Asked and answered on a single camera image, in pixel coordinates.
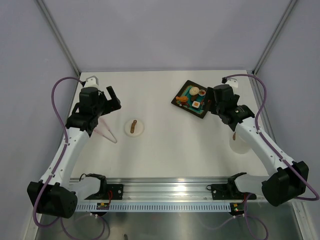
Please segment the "white cylindrical container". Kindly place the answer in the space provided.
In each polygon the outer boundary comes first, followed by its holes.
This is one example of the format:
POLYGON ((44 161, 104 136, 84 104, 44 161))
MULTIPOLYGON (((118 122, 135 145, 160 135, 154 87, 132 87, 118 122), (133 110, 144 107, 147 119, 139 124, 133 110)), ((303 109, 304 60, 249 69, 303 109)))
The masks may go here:
POLYGON ((241 155, 246 154, 251 149, 250 146, 236 132, 231 134, 229 146, 235 153, 241 155))

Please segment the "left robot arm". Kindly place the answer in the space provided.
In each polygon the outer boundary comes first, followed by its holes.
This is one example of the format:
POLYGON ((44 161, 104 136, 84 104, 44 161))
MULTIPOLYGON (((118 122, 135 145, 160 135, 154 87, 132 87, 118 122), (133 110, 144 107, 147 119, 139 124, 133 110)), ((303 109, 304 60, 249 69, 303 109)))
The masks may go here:
POLYGON ((111 195, 106 177, 95 173, 89 173, 83 180, 70 185, 76 161, 99 118, 121 108, 113 88, 108 86, 106 90, 110 99, 94 86, 81 89, 79 102, 63 125, 64 137, 54 159, 40 180, 30 182, 27 187, 34 217, 44 214, 68 219, 74 214, 78 201, 111 195))

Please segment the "clear plastic tongs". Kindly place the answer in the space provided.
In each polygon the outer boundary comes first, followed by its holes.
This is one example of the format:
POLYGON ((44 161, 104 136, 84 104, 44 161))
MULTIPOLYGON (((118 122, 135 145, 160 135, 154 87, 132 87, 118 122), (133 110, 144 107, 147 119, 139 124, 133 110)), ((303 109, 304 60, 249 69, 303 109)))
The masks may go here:
POLYGON ((103 118, 98 120, 98 125, 95 127, 94 132, 106 140, 116 144, 118 142, 115 135, 112 133, 111 129, 107 125, 106 121, 103 118))

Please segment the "sushi roll piece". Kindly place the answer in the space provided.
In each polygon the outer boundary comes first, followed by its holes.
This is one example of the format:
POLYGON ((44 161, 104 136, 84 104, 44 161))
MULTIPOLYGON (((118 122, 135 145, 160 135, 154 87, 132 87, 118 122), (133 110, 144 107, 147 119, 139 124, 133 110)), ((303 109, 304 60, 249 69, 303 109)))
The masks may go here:
POLYGON ((193 101, 191 105, 194 109, 199 109, 201 106, 201 103, 198 101, 193 101))

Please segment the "white round bun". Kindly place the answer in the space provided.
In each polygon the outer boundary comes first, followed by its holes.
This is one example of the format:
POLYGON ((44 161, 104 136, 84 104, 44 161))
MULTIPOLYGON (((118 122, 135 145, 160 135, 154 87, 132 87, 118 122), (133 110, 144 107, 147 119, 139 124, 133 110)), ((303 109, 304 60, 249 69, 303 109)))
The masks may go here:
POLYGON ((189 90, 189 94, 191 96, 195 96, 199 93, 200 89, 198 87, 191 87, 190 90, 189 90))

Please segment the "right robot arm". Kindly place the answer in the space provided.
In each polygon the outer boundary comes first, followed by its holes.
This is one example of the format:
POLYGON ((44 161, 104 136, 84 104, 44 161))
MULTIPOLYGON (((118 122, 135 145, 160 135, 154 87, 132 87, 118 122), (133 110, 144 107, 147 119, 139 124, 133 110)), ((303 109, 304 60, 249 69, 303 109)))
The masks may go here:
POLYGON ((303 161, 296 162, 256 124, 254 113, 239 105, 239 95, 228 84, 208 87, 204 102, 209 111, 219 116, 222 122, 242 141, 249 145, 264 165, 266 176, 237 173, 227 180, 227 193, 239 198, 243 193, 263 196, 277 207, 306 191, 309 168, 303 161))

